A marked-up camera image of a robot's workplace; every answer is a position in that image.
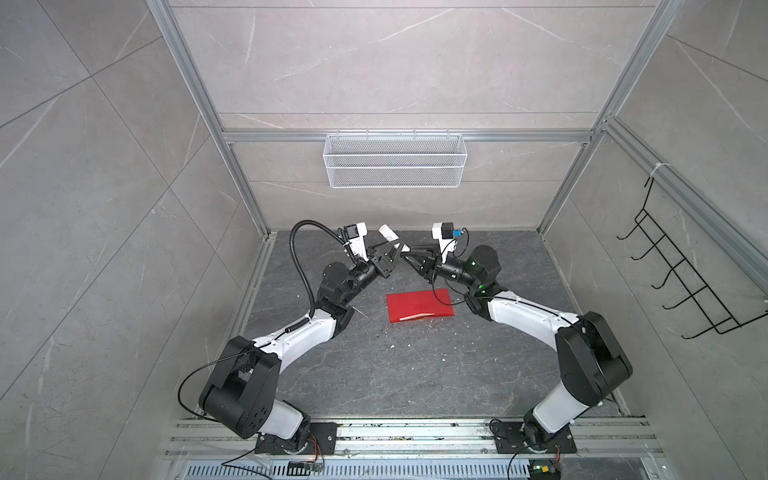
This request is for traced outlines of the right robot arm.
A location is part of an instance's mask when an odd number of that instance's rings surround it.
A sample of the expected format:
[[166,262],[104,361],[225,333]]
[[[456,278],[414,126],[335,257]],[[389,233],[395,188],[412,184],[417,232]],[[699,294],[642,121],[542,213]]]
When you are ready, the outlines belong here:
[[465,286],[464,303],[474,314],[515,328],[557,353],[559,383],[524,416],[521,434],[528,448],[550,448],[573,420],[632,376],[631,362],[602,315],[562,312],[503,287],[492,247],[480,245],[465,260],[444,255],[437,246],[411,249],[401,258],[430,283],[440,277]]

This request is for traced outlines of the white glue stick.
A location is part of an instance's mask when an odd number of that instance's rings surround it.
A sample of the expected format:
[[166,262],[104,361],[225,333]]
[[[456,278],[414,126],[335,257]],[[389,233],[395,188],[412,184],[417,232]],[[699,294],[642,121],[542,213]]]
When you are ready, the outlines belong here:
[[399,249],[402,252],[410,251],[410,247],[388,225],[381,225],[378,231],[395,249]]

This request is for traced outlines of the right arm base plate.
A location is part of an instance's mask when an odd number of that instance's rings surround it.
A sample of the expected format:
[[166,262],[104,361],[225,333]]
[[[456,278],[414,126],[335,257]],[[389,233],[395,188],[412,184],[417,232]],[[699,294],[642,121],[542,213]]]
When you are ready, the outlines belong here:
[[501,454],[533,452],[546,454],[575,454],[577,447],[570,427],[556,433],[541,430],[532,423],[492,419],[488,423],[496,450]]

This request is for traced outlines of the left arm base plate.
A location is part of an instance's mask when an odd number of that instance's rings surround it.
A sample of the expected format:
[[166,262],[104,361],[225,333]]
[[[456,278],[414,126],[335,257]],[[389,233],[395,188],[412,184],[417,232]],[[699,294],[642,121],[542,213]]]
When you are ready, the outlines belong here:
[[257,454],[333,454],[337,442],[339,424],[334,422],[310,422],[302,424],[299,430],[288,440],[274,435],[262,434],[257,443]]

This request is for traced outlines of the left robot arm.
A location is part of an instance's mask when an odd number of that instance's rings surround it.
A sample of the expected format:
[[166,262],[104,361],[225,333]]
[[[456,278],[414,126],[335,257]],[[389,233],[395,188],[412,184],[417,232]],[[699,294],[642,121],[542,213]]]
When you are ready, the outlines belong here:
[[279,375],[314,347],[338,336],[354,315],[352,300],[375,279],[395,269],[404,244],[389,241],[368,250],[368,259],[348,269],[328,264],[314,310],[269,335],[230,339],[199,396],[199,407],[242,439],[271,437],[289,453],[310,438],[311,417],[276,399]]

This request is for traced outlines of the red envelope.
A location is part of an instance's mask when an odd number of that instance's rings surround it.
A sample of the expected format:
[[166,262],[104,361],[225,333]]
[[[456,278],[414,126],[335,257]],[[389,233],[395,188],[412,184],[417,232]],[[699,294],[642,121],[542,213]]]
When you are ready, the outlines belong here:
[[390,323],[455,315],[447,289],[390,294],[387,296],[387,307]]

